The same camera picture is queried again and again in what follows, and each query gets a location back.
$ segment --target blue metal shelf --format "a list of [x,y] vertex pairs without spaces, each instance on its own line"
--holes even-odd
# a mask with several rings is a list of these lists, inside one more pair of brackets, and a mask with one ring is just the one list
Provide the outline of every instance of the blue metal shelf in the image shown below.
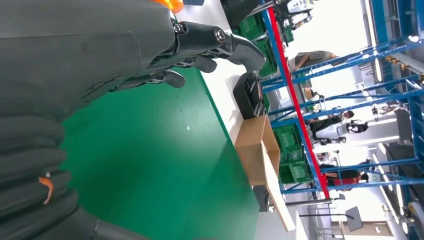
[[[383,17],[383,19],[385,18],[384,12],[383,12],[383,8],[382,8],[382,3],[380,0],[370,0],[371,4],[372,4],[372,9],[374,11],[374,23],[380,23],[379,18]],[[418,29],[419,29],[419,33],[423,32],[423,26],[424,26],[424,19],[423,19],[423,14],[422,12],[424,11],[424,0],[411,0],[411,1],[415,1],[415,4],[417,6],[417,10],[416,11],[416,19],[417,19],[417,25],[418,25]],[[308,79],[311,78],[315,78],[315,77],[319,77],[328,73],[332,73],[338,70],[342,70],[345,68],[349,68],[352,66],[356,66],[356,65],[361,65],[361,64],[365,64],[365,63],[370,63],[373,62],[377,59],[381,59],[383,57],[395,54],[395,53],[400,53],[400,52],[404,52],[406,50],[410,50],[416,47],[420,47],[420,46],[424,46],[424,41],[422,40],[424,38],[424,36],[421,35],[421,39],[418,41],[411,41],[409,40],[408,36],[403,36],[401,38],[397,38],[397,39],[392,39],[389,40],[387,38],[387,30],[384,28],[381,28],[383,25],[385,24],[378,24],[376,26],[376,34],[377,34],[377,39],[378,42],[380,44],[376,45],[376,46],[371,46],[371,47],[367,47],[365,49],[362,49],[358,52],[346,55],[346,56],[342,56],[336,59],[331,59],[329,61],[323,62],[323,63],[319,63],[313,66],[309,66],[307,68],[303,68],[300,69],[296,72],[293,72],[292,75],[296,76],[299,74],[306,74],[305,76],[301,76],[298,77],[296,79],[294,79],[293,81],[291,81],[291,76],[290,75],[285,75],[283,74],[283,70],[284,73],[286,73],[287,71],[287,62],[284,61],[284,56],[282,55],[283,53],[280,54],[281,51],[281,46],[280,44],[282,44],[281,42],[277,42],[276,39],[279,39],[279,37],[275,34],[279,34],[277,31],[275,31],[273,29],[273,27],[275,28],[275,26],[273,24],[273,22],[271,22],[271,19],[274,19],[273,16],[270,16],[269,14],[273,13],[272,10],[266,10],[262,12],[262,16],[264,18],[264,22],[265,22],[265,26],[269,35],[269,41],[271,43],[272,46],[272,50],[275,56],[275,60],[277,62],[278,68],[281,72],[281,76],[280,77],[276,77],[274,79],[270,79],[270,80],[265,80],[262,82],[262,86],[263,86],[263,92],[267,93],[270,91],[274,91],[278,88],[282,88],[282,87],[290,87],[293,88],[293,84],[297,84],[297,83],[301,83],[304,82]],[[324,66],[328,66],[328,65],[332,65],[334,63],[339,63],[342,62],[336,66],[332,66],[330,68],[326,68],[324,70],[319,70],[318,68],[324,67]],[[328,168],[328,169],[317,169],[319,167],[317,167],[316,162],[314,162],[314,157],[313,157],[313,150],[312,149],[308,149],[308,147],[305,147],[306,149],[306,156],[307,156],[307,160],[309,162],[309,165],[311,167],[311,172],[313,175],[313,179],[315,181],[315,184],[317,185],[316,188],[301,188],[298,189],[299,184],[287,189],[287,190],[283,190],[282,189],[282,193],[285,194],[290,194],[290,193],[302,193],[302,192],[315,192],[315,191],[327,191],[327,190],[345,190],[345,189],[351,189],[351,188],[367,188],[367,187],[377,187],[377,186],[389,186],[389,185],[410,185],[410,184],[424,184],[424,178],[408,178],[408,177],[404,177],[404,176],[399,176],[399,175],[395,175],[395,174],[391,174],[391,173],[386,173],[386,175],[390,176],[390,178],[392,179],[389,182],[372,182],[372,183],[359,183],[359,184],[346,184],[346,185],[339,185],[339,186],[329,186],[326,187],[321,186],[320,182],[323,183],[323,173],[326,173],[328,171],[343,171],[343,170],[360,170],[360,171],[365,171],[368,173],[372,173],[372,174],[377,174],[377,175],[381,175],[381,173],[376,172],[376,171],[371,171],[369,170],[369,167],[377,167],[377,166],[390,166],[390,165],[401,165],[401,164],[421,164],[422,161],[424,160],[424,90],[423,90],[423,85],[422,85],[422,76],[421,75],[412,75],[409,77],[404,77],[401,79],[396,79],[396,80],[392,80],[391,77],[386,78],[386,80],[390,80],[390,81],[386,81],[380,84],[376,84],[374,86],[371,87],[367,87],[364,88],[362,90],[357,90],[357,91],[352,91],[352,92],[348,92],[345,94],[341,94],[341,95],[337,95],[337,96],[330,96],[327,98],[323,98],[323,99],[319,99],[316,101],[310,101],[310,102],[306,102],[304,104],[296,104],[294,106],[290,106],[290,107],[286,107],[283,109],[278,109],[275,111],[272,111],[269,113],[269,115],[283,115],[282,117],[278,117],[275,120],[273,120],[271,122],[271,125],[273,128],[276,127],[281,127],[281,126],[285,126],[285,125],[290,125],[290,124],[296,124],[296,126],[298,127],[298,130],[300,132],[301,138],[302,138],[302,142],[305,145],[305,143],[307,143],[309,141],[309,136],[307,136],[307,134],[305,134],[305,132],[303,131],[304,129],[304,122],[303,121],[307,121],[310,119],[315,119],[321,116],[327,116],[327,115],[335,115],[335,114],[339,114],[339,113],[343,113],[345,111],[348,110],[352,110],[352,109],[357,109],[357,108],[362,108],[362,107],[366,107],[366,106],[373,106],[376,104],[381,104],[381,103],[386,103],[386,102],[391,102],[391,101],[399,101],[399,100],[404,100],[405,102],[409,103],[409,110],[410,110],[410,114],[411,114],[411,126],[412,126],[412,132],[413,132],[413,142],[414,142],[414,148],[415,148],[415,157],[411,158],[411,159],[404,159],[404,160],[396,160],[396,161],[390,161],[390,162],[381,162],[381,163],[374,163],[374,164],[364,164],[359,166],[343,166],[343,167],[336,167],[336,168]],[[299,112],[300,112],[300,108],[306,108],[308,106],[312,106],[314,104],[318,104],[318,103],[324,103],[327,101],[334,101],[334,100],[338,100],[338,99],[346,99],[346,98],[366,98],[369,96],[363,96],[362,93],[363,91],[371,91],[371,90],[376,90],[379,88],[388,88],[388,87],[393,87],[393,89],[397,86],[397,85],[406,85],[407,86],[407,91],[406,92],[391,92],[389,91],[389,94],[377,94],[377,95],[373,95],[372,96],[372,100],[365,100],[364,102],[361,103],[357,103],[354,104],[352,106],[345,106],[342,108],[337,108],[337,109],[333,109],[333,110],[326,110],[326,111],[321,111],[319,113],[314,113],[314,114],[306,114],[304,116],[302,116]],[[282,120],[282,118],[284,118],[284,116],[287,116],[289,114],[292,114],[294,112],[297,112],[298,117],[302,120],[300,120],[297,117],[288,119],[288,120]]]

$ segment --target red metal beam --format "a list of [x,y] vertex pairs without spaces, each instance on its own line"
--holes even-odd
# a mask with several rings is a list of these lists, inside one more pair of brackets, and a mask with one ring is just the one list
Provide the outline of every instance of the red metal beam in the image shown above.
[[321,174],[320,165],[318,164],[317,158],[315,157],[314,148],[312,147],[312,143],[309,139],[308,131],[305,126],[305,121],[302,116],[302,111],[299,106],[298,98],[296,96],[295,87],[293,86],[292,75],[290,74],[289,66],[286,61],[286,56],[284,55],[283,42],[281,41],[280,33],[277,27],[277,20],[276,16],[274,15],[274,9],[270,7],[267,9],[267,11],[269,15],[269,20],[271,21],[272,31],[274,32],[274,38],[277,45],[277,50],[279,52],[282,68],[284,71],[285,80],[287,81],[288,90],[290,92],[291,99],[293,99],[293,106],[297,113],[297,119],[299,120],[300,129],[302,130],[300,134],[305,136],[305,147],[309,150],[309,157],[312,160],[313,168],[316,174],[318,175],[322,192],[324,192],[325,198],[328,199],[330,198],[330,194],[327,189],[327,178],[324,174]]

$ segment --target green plastic crate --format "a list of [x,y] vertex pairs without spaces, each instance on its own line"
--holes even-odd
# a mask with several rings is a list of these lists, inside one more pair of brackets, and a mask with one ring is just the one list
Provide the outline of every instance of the green plastic crate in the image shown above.
[[235,30],[239,33],[238,35],[248,40],[254,40],[264,35],[267,28],[262,14],[258,13],[243,19]]
[[259,77],[263,78],[275,74],[277,72],[277,62],[270,41],[261,39],[256,41],[255,45],[265,56],[265,65],[259,71]]
[[305,152],[300,148],[289,152],[282,152],[280,163],[292,163],[306,160]]
[[282,152],[291,152],[302,148],[302,139],[295,124],[273,129]]
[[283,32],[284,32],[285,40],[288,43],[293,42],[295,40],[295,37],[293,36],[292,28],[290,26],[285,27]]
[[279,181],[283,184],[294,184],[296,183],[293,179],[292,172],[288,163],[280,164],[278,170]]
[[311,174],[309,171],[309,166],[306,161],[296,161],[288,164],[293,177],[296,183],[304,183],[311,180]]

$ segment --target person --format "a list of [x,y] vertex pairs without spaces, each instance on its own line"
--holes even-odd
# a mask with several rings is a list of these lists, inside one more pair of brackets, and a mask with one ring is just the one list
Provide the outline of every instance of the person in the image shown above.
[[331,118],[331,117],[337,117],[337,118],[340,118],[340,119],[346,119],[346,120],[348,120],[348,119],[351,119],[351,118],[353,118],[355,116],[355,113],[353,112],[353,111],[351,111],[351,110],[349,110],[349,111],[345,111],[345,112],[341,112],[341,113],[339,113],[339,114],[330,114],[330,115],[328,115],[327,117],[328,118]]
[[347,112],[323,120],[313,120],[306,124],[309,126],[314,140],[327,140],[342,138],[347,134],[363,133],[368,129],[368,123],[348,122],[346,117],[351,117]]
[[[371,158],[367,158],[365,161],[359,163],[357,166],[361,167],[361,165],[364,164],[370,164],[372,162]],[[323,169],[329,169],[329,168],[336,168],[337,166],[332,165],[332,164],[321,164],[319,165],[319,169],[323,170]],[[365,172],[364,171],[360,171],[360,170],[356,170],[356,169],[342,169],[340,171],[337,170],[332,170],[332,171],[328,171],[325,172],[325,176],[327,177],[327,179],[356,179],[360,176],[362,176]]]
[[294,64],[293,71],[297,71],[301,68],[309,67],[315,64],[323,63],[330,59],[337,58],[330,51],[310,51],[310,52],[299,52],[294,59],[291,60]]

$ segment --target screw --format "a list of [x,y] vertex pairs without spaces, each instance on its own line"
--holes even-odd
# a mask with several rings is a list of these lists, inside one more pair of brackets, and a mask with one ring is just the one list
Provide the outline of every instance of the screw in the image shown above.
[[221,28],[217,28],[215,29],[215,37],[216,37],[216,40],[218,40],[218,42],[223,43],[225,40],[226,34],[224,30],[222,30]]
[[177,34],[183,33],[184,32],[184,27],[181,24],[175,24],[173,26],[173,30],[174,32],[176,32]]

